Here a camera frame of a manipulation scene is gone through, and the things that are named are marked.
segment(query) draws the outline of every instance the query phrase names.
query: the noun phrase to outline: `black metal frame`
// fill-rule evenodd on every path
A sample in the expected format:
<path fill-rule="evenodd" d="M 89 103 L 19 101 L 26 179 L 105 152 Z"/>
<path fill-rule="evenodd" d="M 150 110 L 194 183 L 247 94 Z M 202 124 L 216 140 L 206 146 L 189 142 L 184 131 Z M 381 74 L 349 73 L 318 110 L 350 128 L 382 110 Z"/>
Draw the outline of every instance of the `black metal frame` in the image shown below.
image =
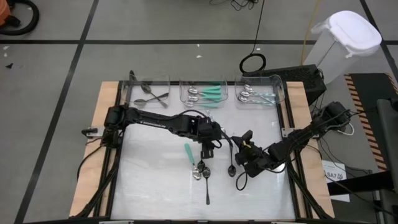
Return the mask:
<path fill-rule="evenodd" d="M 119 81 L 119 85 L 118 85 L 118 93 L 116 96 L 116 101 L 115 101 L 115 105 L 120 104 L 120 99 L 121 99 L 121 88 L 122 88 L 122 83 L 126 82 L 126 81 Z M 170 81 L 170 85 L 179 85 L 179 81 Z M 230 81 L 227 82 L 227 85 L 234 85 L 234 81 Z M 132 90 L 132 85 L 128 86 L 127 89 L 127 96 L 129 97 L 131 94 L 131 90 Z M 286 86 L 286 82 L 284 82 L 284 91 L 285 91 L 285 104 L 286 104 L 286 110 L 287 110 L 287 115 L 288 115 L 288 120 L 289 120 L 289 126 L 291 128 L 294 128 L 294 121 L 293 121 L 293 114 L 292 114 L 292 108 L 290 106 L 290 100 L 289 100 L 289 94 L 287 91 L 287 86 Z M 277 114 L 278 114 L 278 119 L 279 119 L 279 126 L 280 126 L 280 135 L 282 136 L 282 128 L 285 127 L 284 125 L 284 117 L 283 117 L 283 113 L 282 113 L 282 108 L 280 106 L 280 104 L 278 104 L 276 106 L 277 108 Z M 116 155 L 121 155 L 121 150 L 122 150 L 122 146 L 123 144 L 120 145 L 119 148 L 116 149 Z M 109 158 L 106 158 L 107 155 L 105 155 L 104 158 L 104 164 L 102 167 L 102 172 L 101 172 L 101 177 L 102 177 L 102 173 L 106 174 L 106 171 L 108 170 L 109 167 Z M 303 166 L 302 166 L 302 161 L 301 161 L 301 157 L 300 154 L 297 153 L 295 155 L 297 157 L 296 161 L 297 161 L 297 168 L 298 168 L 298 174 L 301 178 L 301 180 L 305 183 L 305 176 L 303 173 Z M 110 189 L 109 189 L 109 197 L 108 197 L 108 201 L 107 201 L 107 206 L 106 206 L 106 213 L 105 216 L 106 217 L 110 217 L 111 216 L 111 211 L 112 211 L 112 206 L 113 206 L 113 198 L 114 198 L 114 191 L 116 188 L 116 180 L 117 180 L 118 176 L 115 175 L 114 179 L 111 181 L 110 183 Z M 300 211 L 299 211 L 299 203 L 298 203 L 298 199 L 297 199 L 297 192 L 296 192 L 296 188 L 295 188 L 295 184 L 294 181 L 292 180 L 291 177 L 289 177 L 289 185 L 290 185 L 290 192 L 292 194 L 292 203 L 293 203 L 293 208 L 294 208 L 294 213 L 296 218 L 300 218 Z M 310 217 L 312 218 L 312 210 L 309 206 L 309 203 L 304 199 L 305 202 L 305 210 L 307 213 L 307 218 Z"/>

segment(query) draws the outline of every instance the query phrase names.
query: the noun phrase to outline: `table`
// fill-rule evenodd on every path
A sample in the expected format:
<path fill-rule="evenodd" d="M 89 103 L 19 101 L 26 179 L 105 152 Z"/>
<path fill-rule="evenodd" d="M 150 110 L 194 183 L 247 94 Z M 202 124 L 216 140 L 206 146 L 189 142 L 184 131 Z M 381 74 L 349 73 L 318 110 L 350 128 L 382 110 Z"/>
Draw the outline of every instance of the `table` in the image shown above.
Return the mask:
<path fill-rule="evenodd" d="M 92 126 L 102 126 L 108 108 L 114 105 L 116 93 L 118 91 L 118 82 L 103 82 L 98 96 L 98 101 L 93 117 Z M 290 96 L 290 105 L 292 117 L 296 128 L 306 127 L 310 121 L 310 111 L 307 105 L 307 98 L 304 87 L 301 82 L 288 82 L 287 91 Z M 284 115 L 285 127 L 289 127 L 287 119 L 287 109 L 282 105 L 282 114 Z M 309 145 L 317 148 L 317 142 L 311 140 Z M 99 141 L 86 147 L 85 156 L 99 146 Z M 76 192 L 73 199 L 70 215 L 77 214 L 91 199 L 98 188 L 103 166 L 105 150 L 97 152 L 85 162 L 81 168 L 80 178 L 76 186 Z M 327 214 L 334 216 L 330 196 L 326 184 L 326 178 L 323 173 L 323 166 L 320 155 L 311 147 L 306 147 L 301 152 L 303 172 L 305 174 L 307 188 L 312 193 L 317 202 L 323 207 Z M 299 216 L 306 217 L 303 197 L 298 188 L 296 188 Z M 100 215 L 105 215 L 106 202 L 108 201 L 109 189 L 105 191 L 102 198 Z"/>

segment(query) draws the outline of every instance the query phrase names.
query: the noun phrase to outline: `white label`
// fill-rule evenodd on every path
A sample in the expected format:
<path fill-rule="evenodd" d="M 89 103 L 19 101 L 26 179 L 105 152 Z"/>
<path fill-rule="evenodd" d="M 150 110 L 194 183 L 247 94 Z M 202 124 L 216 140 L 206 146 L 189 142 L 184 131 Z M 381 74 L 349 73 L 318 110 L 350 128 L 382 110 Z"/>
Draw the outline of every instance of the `white label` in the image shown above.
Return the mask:
<path fill-rule="evenodd" d="M 334 181 L 345 180 L 347 179 L 346 175 L 346 166 L 344 164 L 338 162 L 329 162 L 329 161 L 322 161 L 323 170 L 325 171 L 325 175 Z M 326 178 L 326 182 L 330 183 L 331 180 Z M 349 202 L 349 195 L 334 195 L 330 196 L 332 200 L 339 200 L 342 202 Z"/>

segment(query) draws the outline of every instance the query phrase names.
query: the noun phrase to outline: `white container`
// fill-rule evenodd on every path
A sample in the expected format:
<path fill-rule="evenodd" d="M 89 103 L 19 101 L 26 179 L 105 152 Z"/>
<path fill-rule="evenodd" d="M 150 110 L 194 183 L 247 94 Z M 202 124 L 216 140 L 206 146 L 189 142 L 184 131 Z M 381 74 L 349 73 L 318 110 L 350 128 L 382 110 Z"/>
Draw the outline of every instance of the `white container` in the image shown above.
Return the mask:
<path fill-rule="evenodd" d="M 341 11 L 315 25 L 311 32 L 322 33 L 304 65 L 315 64 L 323 71 L 325 84 L 343 74 L 360 57 L 376 52 L 380 33 L 362 16 Z"/>

